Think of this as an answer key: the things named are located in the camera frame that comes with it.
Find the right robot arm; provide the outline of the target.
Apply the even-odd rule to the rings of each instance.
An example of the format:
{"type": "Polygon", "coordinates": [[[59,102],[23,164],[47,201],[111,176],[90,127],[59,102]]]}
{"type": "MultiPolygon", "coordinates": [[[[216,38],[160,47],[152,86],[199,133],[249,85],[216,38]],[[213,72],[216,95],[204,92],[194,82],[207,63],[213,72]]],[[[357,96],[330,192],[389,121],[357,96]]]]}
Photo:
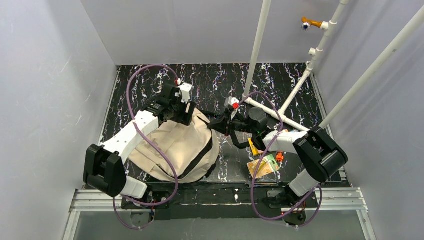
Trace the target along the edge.
{"type": "Polygon", "coordinates": [[[249,147],[239,142],[236,132],[251,134],[251,142],[260,151],[297,154],[304,170],[285,187],[285,197],[298,200],[316,185],[325,183],[348,162],[345,151],[317,126],[308,131],[278,132],[268,126],[268,116],[259,107],[253,107],[247,116],[229,106],[217,118],[207,124],[211,130],[230,136],[239,149],[249,147]]]}

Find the beige canvas student bag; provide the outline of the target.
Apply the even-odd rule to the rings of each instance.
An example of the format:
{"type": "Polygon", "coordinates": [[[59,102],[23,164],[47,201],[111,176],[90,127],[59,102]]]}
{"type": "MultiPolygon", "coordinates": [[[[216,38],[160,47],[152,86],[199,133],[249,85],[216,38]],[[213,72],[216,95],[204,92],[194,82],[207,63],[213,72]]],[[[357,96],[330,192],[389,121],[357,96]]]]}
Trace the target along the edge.
{"type": "Polygon", "coordinates": [[[190,125],[174,121],[163,123],[147,136],[129,155],[129,160],[159,181],[180,184],[200,181],[211,174],[219,158],[220,142],[217,133],[207,127],[209,119],[195,109],[190,125]],[[169,163],[155,150],[158,147],[169,163]]]}

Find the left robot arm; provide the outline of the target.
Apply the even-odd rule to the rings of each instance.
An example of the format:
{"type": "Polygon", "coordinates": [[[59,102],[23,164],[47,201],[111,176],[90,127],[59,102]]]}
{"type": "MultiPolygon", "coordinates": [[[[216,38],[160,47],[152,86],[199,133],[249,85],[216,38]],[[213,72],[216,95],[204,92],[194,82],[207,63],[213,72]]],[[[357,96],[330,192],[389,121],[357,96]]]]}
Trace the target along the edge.
{"type": "Polygon", "coordinates": [[[101,145],[92,144],[86,150],[83,182],[110,196],[142,199],[148,185],[127,176],[124,163],[133,150],[147,140],[147,135],[163,123],[173,121],[188,126],[195,109],[194,87],[188,83],[165,84],[161,92],[137,112],[133,120],[113,138],[101,145]]]}

